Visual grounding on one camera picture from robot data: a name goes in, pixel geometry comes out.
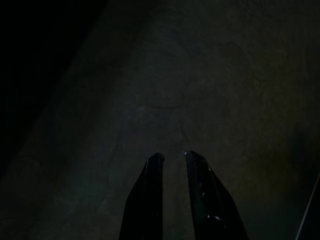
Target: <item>concrete floor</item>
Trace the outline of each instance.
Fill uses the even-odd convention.
[[[1,182],[0,234],[116,240],[160,152],[163,239],[193,239],[192,149],[251,240],[293,239],[320,170],[320,4],[301,2],[111,0]]]

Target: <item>dark floor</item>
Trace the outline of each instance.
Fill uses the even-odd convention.
[[[251,240],[294,239],[320,170],[320,4],[298,2],[111,0],[1,182],[1,235],[116,240],[160,152],[163,239],[193,239],[192,149]]]

